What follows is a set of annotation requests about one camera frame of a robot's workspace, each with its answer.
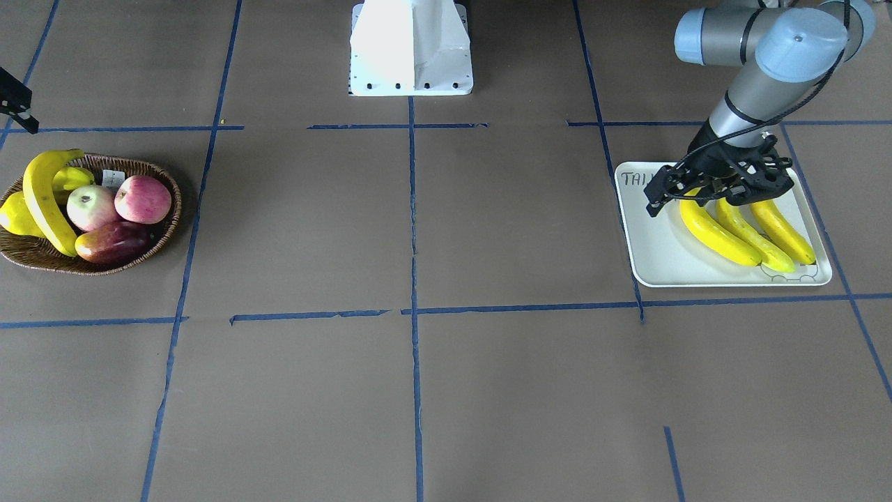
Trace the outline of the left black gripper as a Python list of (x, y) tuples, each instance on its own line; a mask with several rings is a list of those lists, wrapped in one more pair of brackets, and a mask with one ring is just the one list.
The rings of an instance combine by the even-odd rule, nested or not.
[(646, 211), (656, 218), (670, 201), (702, 188), (701, 197), (726, 198), (731, 206), (767, 202), (794, 187), (784, 157), (775, 149), (777, 137), (762, 133), (755, 146), (738, 147), (719, 141), (711, 128), (701, 128), (679, 166), (661, 166), (644, 187)]

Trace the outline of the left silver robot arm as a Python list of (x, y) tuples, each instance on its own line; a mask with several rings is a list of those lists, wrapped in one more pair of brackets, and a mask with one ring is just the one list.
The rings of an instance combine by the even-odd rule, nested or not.
[(745, 206), (791, 190), (791, 162), (778, 155), (772, 130), (859, 54), (876, 26), (863, 1), (723, 1), (685, 13), (673, 38), (679, 60), (739, 72), (687, 153), (646, 185), (649, 215), (672, 200)]

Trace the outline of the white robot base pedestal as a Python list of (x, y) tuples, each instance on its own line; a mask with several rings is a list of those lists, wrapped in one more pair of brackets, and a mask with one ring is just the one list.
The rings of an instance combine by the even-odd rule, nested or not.
[(465, 96), (474, 89), (468, 1), (363, 1), (353, 7), (352, 96)]

